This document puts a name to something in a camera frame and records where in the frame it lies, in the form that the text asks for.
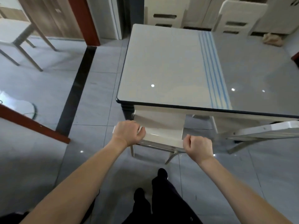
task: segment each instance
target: black pants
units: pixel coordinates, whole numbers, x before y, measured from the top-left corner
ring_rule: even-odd
[[[198,216],[181,198],[173,184],[165,178],[152,180],[152,213],[150,203],[144,199],[134,203],[133,211],[123,224],[131,223],[198,223]]]

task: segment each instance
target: blue striped pattern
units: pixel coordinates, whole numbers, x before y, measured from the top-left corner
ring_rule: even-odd
[[[232,107],[212,33],[209,31],[199,31],[199,42],[204,60],[211,106],[216,109],[231,110]]]

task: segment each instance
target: blue stripe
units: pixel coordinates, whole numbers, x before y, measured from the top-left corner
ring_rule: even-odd
[[[204,44],[204,51],[205,51],[205,53],[206,53],[206,57],[207,57],[207,50],[206,50],[204,41],[203,41],[203,44]],[[212,75],[211,75],[211,69],[210,69],[210,64],[209,64],[209,59],[208,59],[208,58],[207,58],[207,65],[208,65],[208,67],[209,67],[209,74],[210,74],[210,78],[211,78],[211,82],[212,82],[212,87],[213,87],[213,91],[214,91],[214,97],[215,97],[215,101],[216,101],[216,106],[217,106],[217,108],[218,108],[218,102],[217,102],[217,98],[216,98],[216,94],[215,94],[214,83],[213,83],[213,79],[212,79]]]
[[[204,59],[204,52],[202,50],[202,41],[200,39],[200,32],[198,34],[198,37],[199,37],[199,42],[200,42],[200,48],[201,48],[201,52],[202,52],[202,58],[203,58],[203,61],[204,61],[204,71],[206,73],[206,78],[207,78],[207,87],[209,88],[209,94],[210,94],[210,100],[211,100],[211,105],[212,105],[212,108],[214,108],[213,106],[213,101],[212,101],[212,96],[211,96],[211,91],[210,91],[210,83],[209,83],[209,79],[208,79],[208,76],[207,76],[207,67],[205,65],[205,59]]]
[[[217,91],[218,91],[218,94],[219,94],[221,108],[223,109],[221,93],[220,93],[220,90],[219,90],[218,80],[217,80],[215,69],[214,69],[214,62],[213,62],[213,58],[212,58],[212,54],[211,54],[211,49],[210,49],[209,41],[207,39],[207,33],[209,33],[209,32],[204,32],[204,35],[205,35],[205,38],[206,38],[206,41],[207,41],[207,47],[208,47],[210,58],[211,58],[211,63],[212,63],[212,68],[213,68],[213,72],[214,72],[214,76],[215,76],[215,81],[216,81]]]
[[[217,66],[218,74],[219,74],[219,77],[220,77],[220,82],[221,82],[221,86],[222,86],[222,90],[223,90],[224,99],[225,99],[225,102],[226,102],[227,109],[230,109],[230,106],[228,105],[228,100],[227,100],[227,97],[226,97],[226,91],[225,91],[225,88],[223,86],[223,80],[222,80],[222,77],[221,77],[222,75],[221,75],[220,70],[219,70],[219,63],[218,63],[217,58],[216,58],[216,53],[215,53],[216,47],[215,47],[215,44],[214,44],[214,42],[212,40],[212,35],[211,34],[212,33],[210,32],[209,33],[209,37],[210,37],[210,41],[211,41],[211,43],[212,43],[212,45],[214,47],[213,48],[213,53],[214,53],[214,58],[215,58],[215,61],[216,61],[216,66]]]

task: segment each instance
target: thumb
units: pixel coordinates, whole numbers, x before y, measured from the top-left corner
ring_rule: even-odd
[[[141,127],[139,133],[137,134],[137,140],[141,141],[145,137],[146,131],[145,127]]]
[[[187,134],[186,137],[183,140],[183,147],[184,147],[185,150],[191,149],[191,147],[190,147],[190,144],[191,144],[190,137],[191,136],[189,134]]]

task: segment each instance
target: person's left arm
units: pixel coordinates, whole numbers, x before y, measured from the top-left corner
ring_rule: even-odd
[[[50,192],[21,224],[80,223],[118,156],[144,138],[145,129],[138,133],[139,127],[135,121],[119,122],[111,141]]]

